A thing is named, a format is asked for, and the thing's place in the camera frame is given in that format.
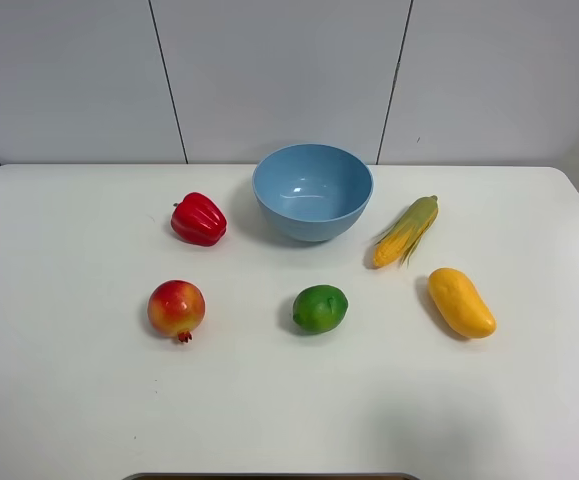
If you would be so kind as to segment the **green lime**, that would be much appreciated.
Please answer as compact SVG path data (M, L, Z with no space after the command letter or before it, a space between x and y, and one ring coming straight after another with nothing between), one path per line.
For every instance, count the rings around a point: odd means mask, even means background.
M294 323L309 334L334 330L349 307L345 294L332 285L315 285L301 291L292 306Z

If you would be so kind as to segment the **red yellow pomegranate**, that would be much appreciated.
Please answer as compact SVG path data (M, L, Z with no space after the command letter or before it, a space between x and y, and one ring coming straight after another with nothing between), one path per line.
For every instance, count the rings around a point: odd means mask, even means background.
M188 343L193 331L202 323L206 313L205 299L192 283L169 280L151 294L147 316L151 326L167 338Z

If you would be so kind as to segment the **blue plastic bowl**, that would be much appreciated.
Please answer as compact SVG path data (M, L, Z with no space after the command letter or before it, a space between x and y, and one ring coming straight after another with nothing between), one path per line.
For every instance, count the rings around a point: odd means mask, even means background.
M252 175L254 196L269 224L293 240L313 243L351 228L373 186L365 163L322 144L284 147L263 159Z

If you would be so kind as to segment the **yellow mango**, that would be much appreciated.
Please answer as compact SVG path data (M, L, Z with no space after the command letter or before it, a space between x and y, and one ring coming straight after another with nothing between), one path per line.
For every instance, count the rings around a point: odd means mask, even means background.
M469 339L481 339L496 331L495 317L463 272L448 267L436 269L428 277L427 289L455 333Z

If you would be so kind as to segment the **corn cob with husk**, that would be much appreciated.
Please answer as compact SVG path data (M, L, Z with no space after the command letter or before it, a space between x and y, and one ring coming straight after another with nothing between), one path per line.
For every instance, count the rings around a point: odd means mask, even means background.
M373 267L408 263L438 212L436 195L420 197L414 201L377 243L372 258Z

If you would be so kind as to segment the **red bell pepper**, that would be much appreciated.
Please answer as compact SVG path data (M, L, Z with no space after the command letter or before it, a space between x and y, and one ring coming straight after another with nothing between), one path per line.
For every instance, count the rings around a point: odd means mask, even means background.
M207 196L191 192L175 205L170 224L185 242L210 247L226 233L227 220Z

